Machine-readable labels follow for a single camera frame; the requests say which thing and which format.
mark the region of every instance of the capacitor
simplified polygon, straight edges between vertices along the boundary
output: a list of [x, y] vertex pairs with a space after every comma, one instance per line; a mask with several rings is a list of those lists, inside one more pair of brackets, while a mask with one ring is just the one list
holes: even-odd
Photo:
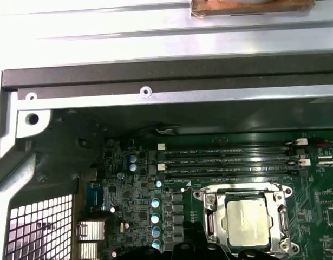
[[129, 165], [129, 170], [130, 170], [130, 171], [134, 172], [134, 171], [136, 171], [137, 169], [138, 169], [138, 167], [137, 167], [136, 164], [130, 164], [130, 165]]
[[152, 201], [151, 201], [152, 208], [156, 209], [157, 207], [159, 207], [159, 205], [160, 205], [160, 202], [158, 199], [152, 199]]
[[138, 158], [137, 158], [136, 155], [132, 154], [132, 155], [129, 156], [129, 161], [131, 163], [135, 163], [137, 160], [138, 160]]
[[131, 225], [130, 225], [130, 222], [125, 222], [124, 223], [124, 228], [125, 229], [130, 229]]
[[153, 242], [152, 242], [152, 247], [153, 248], [155, 248], [157, 250], [160, 250], [160, 245], [161, 245], [160, 240], [158, 240], [158, 239], [153, 240]]
[[119, 173], [117, 173], [117, 179], [118, 180], [122, 180], [122, 179], [124, 179], [124, 173], [122, 173], [122, 172], [119, 172]]
[[153, 224], [156, 224], [158, 223], [160, 220], [160, 215], [158, 213], [154, 213], [152, 216], [151, 216], [151, 222]]
[[115, 213], [115, 212], [118, 212], [119, 209], [120, 209], [119, 206], [113, 206], [113, 207], [110, 208], [110, 212]]
[[111, 256], [112, 256], [112, 258], [117, 258], [121, 253], [122, 253], [122, 249], [116, 248], [115, 250], [113, 250], [111, 252]]
[[152, 228], [152, 237], [158, 238], [160, 236], [160, 232], [160, 228], [155, 226], [154, 228]]
[[161, 181], [157, 181], [157, 182], [155, 183], [155, 187], [157, 187], [157, 188], [161, 188], [161, 186], [162, 186]]

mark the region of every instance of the metal chassis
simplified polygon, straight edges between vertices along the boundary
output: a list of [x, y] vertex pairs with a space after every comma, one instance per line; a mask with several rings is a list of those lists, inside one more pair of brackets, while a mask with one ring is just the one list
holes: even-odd
[[[333, 0], [317, 2], [309, 14], [204, 19], [190, 17], [187, 0], [31, 1], [0, 5], [0, 258], [10, 201], [34, 175], [34, 148], [16, 138], [42, 132], [55, 109], [333, 99], [333, 79], [304, 83], [333, 74]], [[129, 17], [137, 22], [126, 23]], [[117, 26], [107, 26], [111, 21]], [[290, 75], [296, 76], [283, 86], [253, 79]], [[253, 83], [227, 84], [241, 77]], [[212, 87], [194, 86], [200, 79]], [[102, 84], [106, 92], [99, 95]], [[75, 95], [74, 86], [83, 94]], [[30, 113], [42, 126], [26, 126]]]

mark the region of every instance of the ram slot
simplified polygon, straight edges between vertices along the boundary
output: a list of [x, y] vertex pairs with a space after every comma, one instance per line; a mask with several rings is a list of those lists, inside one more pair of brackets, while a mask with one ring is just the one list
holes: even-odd
[[215, 156], [224, 155], [265, 155], [265, 154], [285, 154], [288, 148], [283, 147], [237, 147], [237, 148], [214, 148], [214, 149], [166, 149], [159, 150], [159, 155], [165, 155], [166, 158], [179, 156], [197, 157], [197, 156]]
[[158, 164], [165, 164], [169, 167], [191, 167], [191, 166], [223, 166], [223, 165], [236, 165], [236, 164], [288, 164], [291, 161], [298, 161], [299, 157], [286, 157], [275, 155], [270, 157], [221, 157], [221, 158], [174, 158], [170, 160], [159, 160]]
[[215, 171], [215, 172], [168, 172], [163, 174], [165, 179], [198, 179], [198, 178], [226, 178], [226, 177], [277, 177], [298, 176], [299, 170], [274, 170], [274, 171]]

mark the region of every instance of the motherboard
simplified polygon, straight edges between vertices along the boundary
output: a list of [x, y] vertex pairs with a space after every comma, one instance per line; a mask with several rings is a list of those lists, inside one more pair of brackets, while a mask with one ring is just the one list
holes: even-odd
[[100, 259], [200, 237], [333, 259], [333, 131], [108, 139], [96, 165], [85, 219], [105, 223]]

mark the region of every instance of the screw hole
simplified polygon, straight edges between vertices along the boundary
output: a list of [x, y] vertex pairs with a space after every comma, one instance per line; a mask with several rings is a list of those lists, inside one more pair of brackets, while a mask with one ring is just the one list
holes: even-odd
[[36, 125], [38, 123], [39, 118], [38, 118], [37, 114], [29, 114], [25, 118], [25, 121], [26, 121], [27, 124], [33, 126], [33, 125]]

